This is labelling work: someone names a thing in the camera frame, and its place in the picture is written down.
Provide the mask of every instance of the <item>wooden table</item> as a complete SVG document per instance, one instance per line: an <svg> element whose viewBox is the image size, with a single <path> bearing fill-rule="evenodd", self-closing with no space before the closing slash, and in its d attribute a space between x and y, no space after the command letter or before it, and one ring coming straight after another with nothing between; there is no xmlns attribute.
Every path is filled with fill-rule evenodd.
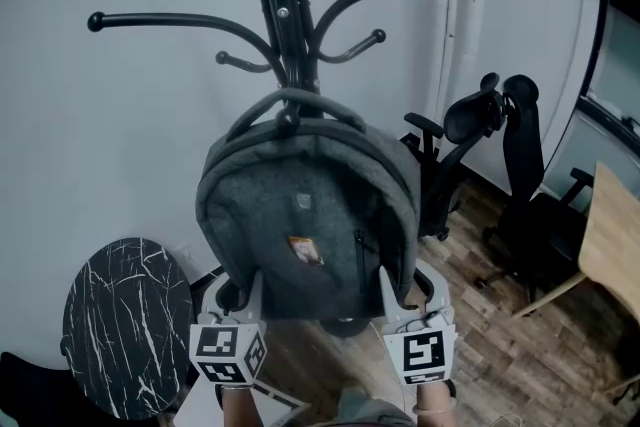
<svg viewBox="0 0 640 427"><path fill-rule="evenodd" d="M601 162L596 164L578 266L580 272L514 313L513 318L538 309L589 278L604 285L640 322L640 202ZM616 391L637 380L640 374L605 391Z"/></svg>

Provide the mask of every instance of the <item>table leg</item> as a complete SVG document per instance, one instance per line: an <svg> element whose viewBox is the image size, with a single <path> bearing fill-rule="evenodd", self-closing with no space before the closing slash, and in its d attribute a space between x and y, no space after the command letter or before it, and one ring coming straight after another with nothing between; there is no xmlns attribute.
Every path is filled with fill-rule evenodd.
<svg viewBox="0 0 640 427"><path fill-rule="evenodd" d="M619 384L616 384L615 386L611 386L610 388L607 388L606 390L602 390L602 393L614 393L618 390L621 390L622 388L626 388L627 386L629 386L630 384L635 383L636 381L640 381L640 374L638 375L634 375L633 377L627 379L626 381L623 381Z"/></svg>
<svg viewBox="0 0 640 427"><path fill-rule="evenodd" d="M527 313L532 312L533 310L537 310L538 308L540 308L540 306L553 301L556 297L559 297L565 292L571 290L578 283L583 281L586 277L587 276L585 276L582 272L578 272L577 274L569 278L567 281L565 281L562 285L560 285L557 288L554 288L551 292L546 294L544 297L538 299L537 301L532 302L526 308L522 308L521 310L518 310L517 312L515 312L513 315L511 315L511 318L516 319L518 317L522 317L523 315L526 315Z"/></svg>

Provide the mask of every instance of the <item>forearm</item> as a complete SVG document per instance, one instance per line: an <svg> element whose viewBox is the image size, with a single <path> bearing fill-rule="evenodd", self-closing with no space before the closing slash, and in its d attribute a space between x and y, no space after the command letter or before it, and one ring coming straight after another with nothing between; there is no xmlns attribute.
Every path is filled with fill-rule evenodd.
<svg viewBox="0 0 640 427"><path fill-rule="evenodd" d="M418 415L418 427L457 426L451 409L449 388L444 382L421 384L418 386L416 398L418 409L428 411Z"/></svg>
<svg viewBox="0 0 640 427"><path fill-rule="evenodd" d="M222 410L224 427L262 427L262 420L249 388L223 388Z"/></svg>

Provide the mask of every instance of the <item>person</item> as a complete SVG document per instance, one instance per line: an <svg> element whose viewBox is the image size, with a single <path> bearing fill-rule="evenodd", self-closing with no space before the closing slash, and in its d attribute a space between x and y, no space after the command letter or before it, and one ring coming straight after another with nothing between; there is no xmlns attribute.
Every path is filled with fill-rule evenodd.
<svg viewBox="0 0 640 427"><path fill-rule="evenodd" d="M456 427L452 406L455 390L449 382L419 384L413 412L417 427ZM222 410L224 427L261 427L262 422L249 388L223 388ZM338 403L338 417L324 426L383 426L413 427L413 420L396 406L384 400L369 398L358 386L342 390Z"/></svg>

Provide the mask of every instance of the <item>backpack zipper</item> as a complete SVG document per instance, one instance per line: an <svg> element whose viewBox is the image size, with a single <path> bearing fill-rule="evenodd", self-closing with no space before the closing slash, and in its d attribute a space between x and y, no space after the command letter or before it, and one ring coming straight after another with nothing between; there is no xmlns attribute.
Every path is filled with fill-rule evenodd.
<svg viewBox="0 0 640 427"><path fill-rule="evenodd" d="M360 293L365 294L367 292L368 283L367 283L367 267L366 267L366 256L365 251L369 253L373 253L374 250L371 246L368 246L364 241L364 233L361 230L355 230L353 232L353 237L356 241L356 262L358 264L358 274L360 275Z"/></svg>

